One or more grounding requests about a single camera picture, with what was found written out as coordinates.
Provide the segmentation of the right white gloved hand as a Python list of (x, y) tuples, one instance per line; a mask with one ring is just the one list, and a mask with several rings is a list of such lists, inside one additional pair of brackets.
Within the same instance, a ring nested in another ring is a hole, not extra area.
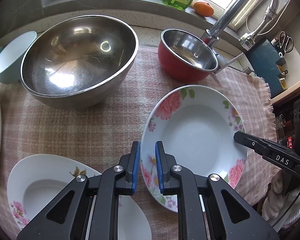
[(300, 184), (288, 191), (292, 177), (280, 170), (270, 182), (270, 190), (262, 206), (262, 218), (275, 231), (287, 229), (300, 218)]

